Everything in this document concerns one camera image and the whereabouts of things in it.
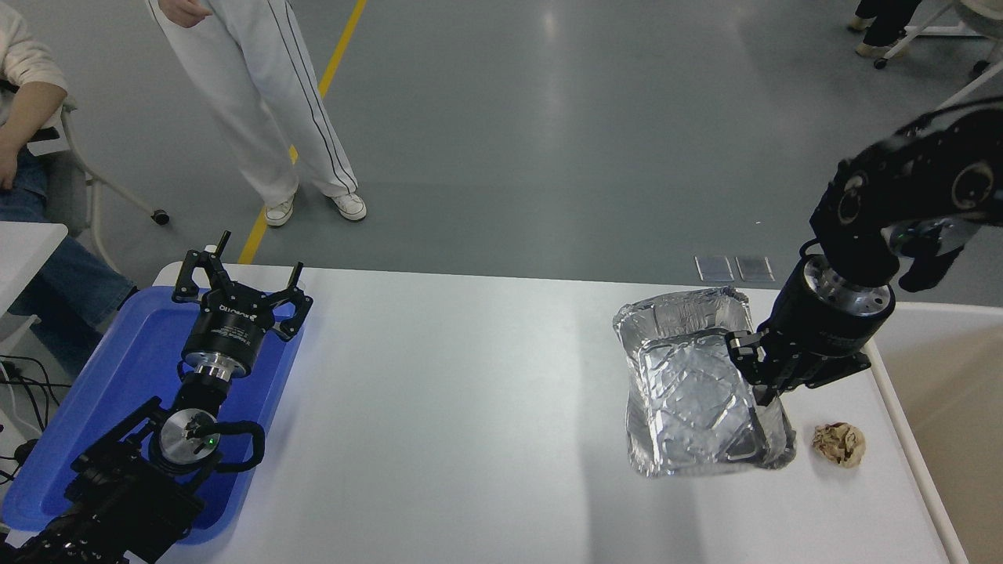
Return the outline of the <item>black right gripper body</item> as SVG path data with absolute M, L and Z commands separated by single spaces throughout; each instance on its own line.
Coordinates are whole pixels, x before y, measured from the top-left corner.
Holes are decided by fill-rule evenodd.
M 827 259 L 802 259 L 757 327 L 769 344 L 796 345 L 816 356 L 859 353 L 889 318 L 889 286 L 853 284 Z

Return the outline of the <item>standing person's right hand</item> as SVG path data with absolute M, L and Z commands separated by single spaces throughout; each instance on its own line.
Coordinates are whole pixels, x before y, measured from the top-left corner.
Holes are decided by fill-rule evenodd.
M 207 5 L 197 0 L 160 0 L 158 8 L 168 21 L 182 28 L 192 28 L 214 14 Z

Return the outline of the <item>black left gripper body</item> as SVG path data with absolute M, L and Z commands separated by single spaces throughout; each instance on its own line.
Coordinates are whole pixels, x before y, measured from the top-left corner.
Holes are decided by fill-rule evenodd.
M 201 294 L 196 323 L 182 349 L 183 361 L 196 367 L 225 357 L 239 369 L 252 369 L 273 323 L 267 293 L 247 288 Z

